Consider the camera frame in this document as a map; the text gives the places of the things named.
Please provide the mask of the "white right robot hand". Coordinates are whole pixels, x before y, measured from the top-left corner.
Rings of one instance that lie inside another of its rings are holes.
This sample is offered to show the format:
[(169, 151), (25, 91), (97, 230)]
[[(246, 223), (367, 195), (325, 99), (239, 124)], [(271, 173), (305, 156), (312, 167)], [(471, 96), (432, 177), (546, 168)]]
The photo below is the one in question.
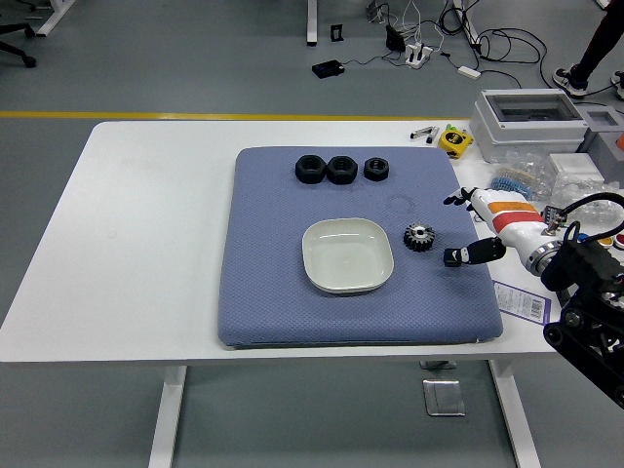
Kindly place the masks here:
[(547, 224), (537, 209), (514, 191), (461, 187), (447, 196), (445, 205), (467, 204), (506, 248), (514, 248), (527, 271), (538, 276), (541, 262), (557, 248), (554, 235), (546, 235)]

